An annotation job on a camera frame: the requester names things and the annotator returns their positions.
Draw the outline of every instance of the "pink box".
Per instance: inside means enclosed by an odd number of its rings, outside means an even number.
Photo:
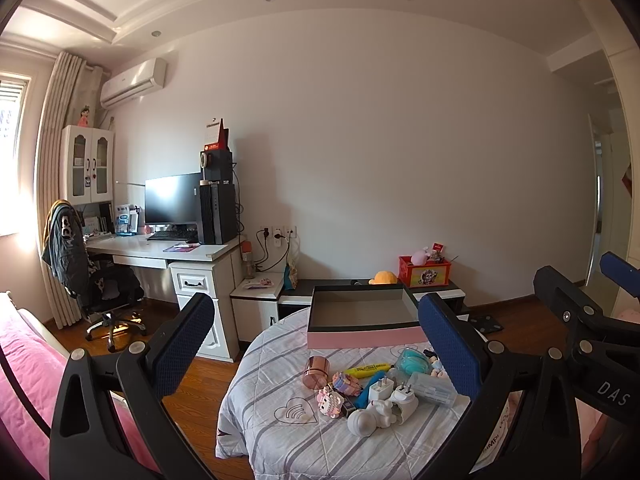
[[[306,346],[375,348],[427,341],[418,303],[402,284],[318,285],[311,299]]]

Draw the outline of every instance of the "storage box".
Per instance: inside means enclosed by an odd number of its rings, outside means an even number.
[[[306,328],[306,346],[375,348],[427,341],[418,302],[402,283],[318,285]]]
[[[451,262],[444,260],[440,264],[427,262],[424,265],[412,265],[411,256],[400,256],[398,278],[409,288],[415,286],[449,285]]]

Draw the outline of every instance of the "curtain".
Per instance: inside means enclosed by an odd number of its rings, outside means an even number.
[[[89,77],[85,76],[88,71],[92,71],[94,74]],[[101,77],[102,69],[98,67],[89,69],[85,60],[68,52],[61,52],[53,67],[42,106],[34,171],[34,200],[38,220],[38,251],[40,256],[42,256],[43,250],[42,232],[49,208],[60,198],[62,130],[68,124],[77,123],[79,113],[76,117],[71,116],[76,107],[88,105],[94,112]],[[62,328],[65,325],[75,323],[81,318],[76,300],[69,297],[65,288],[51,275],[49,267],[42,260],[40,265],[56,325]]]

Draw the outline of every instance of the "window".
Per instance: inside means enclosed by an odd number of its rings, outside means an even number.
[[[18,137],[26,88],[25,79],[0,74],[0,235],[16,232]]]

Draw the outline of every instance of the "striped bedsheet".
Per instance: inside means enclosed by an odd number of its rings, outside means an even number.
[[[303,386],[300,375],[309,356],[325,356],[333,374],[363,364],[393,363],[404,346],[310,351],[308,313],[305,309],[286,317],[249,346],[222,400],[216,456],[247,455],[257,480],[412,478],[460,419],[468,397],[458,396],[451,409],[421,400],[404,424],[378,428],[367,438],[354,436],[345,418],[319,413],[315,393]],[[428,343],[410,346],[431,349]],[[504,433],[494,442],[495,450]]]

